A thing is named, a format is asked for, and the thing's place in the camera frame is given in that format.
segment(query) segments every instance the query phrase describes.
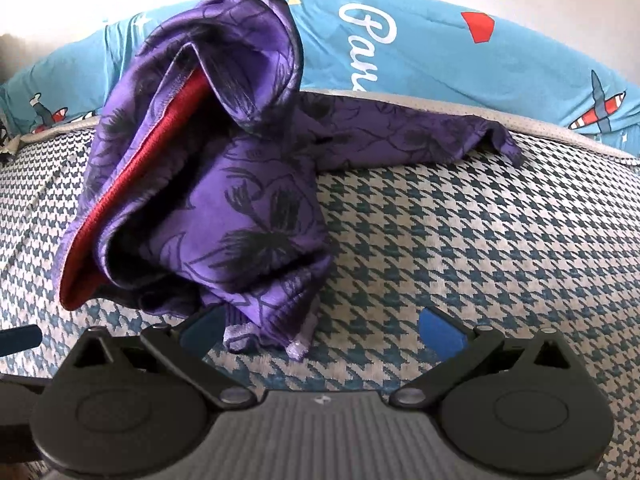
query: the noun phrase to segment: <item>black and white pattern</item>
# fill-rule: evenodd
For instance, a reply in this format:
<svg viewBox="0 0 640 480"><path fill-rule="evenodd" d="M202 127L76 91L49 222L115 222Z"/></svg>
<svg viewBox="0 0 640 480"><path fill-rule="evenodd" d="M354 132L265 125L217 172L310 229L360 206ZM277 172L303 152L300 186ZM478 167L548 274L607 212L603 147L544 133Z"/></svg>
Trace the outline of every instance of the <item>black and white pattern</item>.
<svg viewBox="0 0 640 480"><path fill-rule="evenodd" d="M43 330L0 371L48 376L82 330L140 332L158 318L108 301L52 303L50 265L76 210L93 132L25 147L0 169L1 327ZM318 197L336 241L309 358L207 358L257 389L397 388L435 364L417 333L426 305L508 335L564 333L607 394L616 432L603 472L640 478L640 179L551 140L517 135L526 162L492 153L449 166L326 174Z"/></svg>

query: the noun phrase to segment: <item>red lining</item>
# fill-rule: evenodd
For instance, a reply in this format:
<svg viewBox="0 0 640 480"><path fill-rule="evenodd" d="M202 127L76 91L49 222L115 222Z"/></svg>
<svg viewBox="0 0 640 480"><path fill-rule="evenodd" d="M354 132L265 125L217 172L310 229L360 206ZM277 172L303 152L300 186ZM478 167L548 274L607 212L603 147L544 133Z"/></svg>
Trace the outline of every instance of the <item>red lining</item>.
<svg viewBox="0 0 640 480"><path fill-rule="evenodd" d="M80 308L99 285L108 282L92 256L102 222L118 205L127 187L146 172L154 156L162 152L167 142L187 123L208 92L210 87L204 73L196 69L169 103L164 116L148 134L138 152L78 229L60 279L60 303L66 310Z"/></svg>

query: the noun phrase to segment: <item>cartoon airplane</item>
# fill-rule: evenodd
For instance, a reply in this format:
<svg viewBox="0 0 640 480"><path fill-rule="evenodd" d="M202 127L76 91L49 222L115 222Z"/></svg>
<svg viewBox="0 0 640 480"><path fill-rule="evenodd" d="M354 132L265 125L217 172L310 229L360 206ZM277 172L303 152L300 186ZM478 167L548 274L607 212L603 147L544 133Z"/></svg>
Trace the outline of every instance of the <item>cartoon airplane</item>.
<svg viewBox="0 0 640 480"><path fill-rule="evenodd" d="M571 123L569 129L577 130L578 128L597 123L600 132L606 134L611 131L609 116L620 108L622 101L625 100L626 91L606 99L600 79L593 70L591 70L591 86L593 87L593 101L595 105Z"/></svg>

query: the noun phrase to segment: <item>red shape print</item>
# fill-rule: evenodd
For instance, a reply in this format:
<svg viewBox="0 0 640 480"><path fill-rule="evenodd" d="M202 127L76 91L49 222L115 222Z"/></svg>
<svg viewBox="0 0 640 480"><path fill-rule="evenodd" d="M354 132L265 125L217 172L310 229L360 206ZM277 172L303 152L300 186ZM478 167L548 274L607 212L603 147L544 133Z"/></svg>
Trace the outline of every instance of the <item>red shape print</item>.
<svg viewBox="0 0 640 480"><path fill-rule="evenodd" d="M474 43L486 43L494 33L494 19L484 12L460 12L469 27Z"/></svg>

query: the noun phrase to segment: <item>fabric fold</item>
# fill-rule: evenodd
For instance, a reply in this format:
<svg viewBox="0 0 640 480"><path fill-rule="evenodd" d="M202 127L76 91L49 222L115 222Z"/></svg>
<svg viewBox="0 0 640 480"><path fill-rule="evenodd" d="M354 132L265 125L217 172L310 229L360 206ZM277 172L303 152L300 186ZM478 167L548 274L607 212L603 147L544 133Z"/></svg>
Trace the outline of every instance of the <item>fabric fold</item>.
<svg viewBox="0 0 640 480"><path fill-rule="evenodd" d="M449 164L481 144L522 163L493 121L299 92L302 60L284 0L203 0L149 36L105 104L56 253L66 309L224 308L230 351L302 359L332 264L318 172Z"/></svg>

